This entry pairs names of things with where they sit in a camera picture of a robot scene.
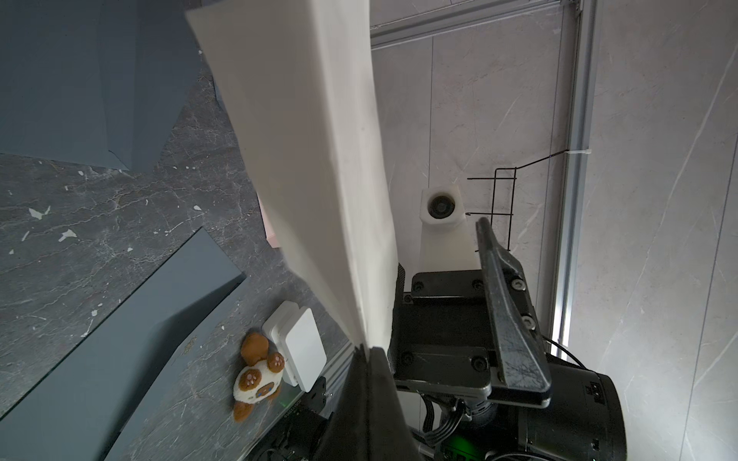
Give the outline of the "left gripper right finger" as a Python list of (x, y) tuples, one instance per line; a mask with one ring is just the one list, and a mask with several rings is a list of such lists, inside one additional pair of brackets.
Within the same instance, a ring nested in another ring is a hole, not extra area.
[(367, 378), (367, 455), (369, 460), (421, 460), (406, 424), (384, 350), (369, 352)]

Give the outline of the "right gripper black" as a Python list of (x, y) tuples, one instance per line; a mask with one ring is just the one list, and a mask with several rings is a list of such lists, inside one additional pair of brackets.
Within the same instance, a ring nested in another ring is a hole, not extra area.
[(420, 439), (437, 460), (626, 459), (613, 381), (545, 354), (521, 263), (488, 219), (476, 234), (482, 272), (416, 274), (394, 310), (396, 387), (439, 419)]

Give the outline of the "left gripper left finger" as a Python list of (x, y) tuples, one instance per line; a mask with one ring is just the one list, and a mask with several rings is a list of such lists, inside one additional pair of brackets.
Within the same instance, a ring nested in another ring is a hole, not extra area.
[(369, 361), (366, 349), (355, 349), (336, 412), (314, 460), (369, 459)]

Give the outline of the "pink envelope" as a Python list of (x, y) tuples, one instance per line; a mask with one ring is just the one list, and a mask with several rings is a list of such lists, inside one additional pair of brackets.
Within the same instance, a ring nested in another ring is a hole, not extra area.
[(271, 248), (280, 249), (281, 245), (275, 234), (275, 231), (269, 220), (269, 217), (267, 215), (266, 207), (263, 205), (261, 198), (258, 198), (258, 200), (259, 200), (259, 210), (261, 211), (261, 218), (263, 219), (263, 228), (264, 228), (266, 241), (270, 245)]

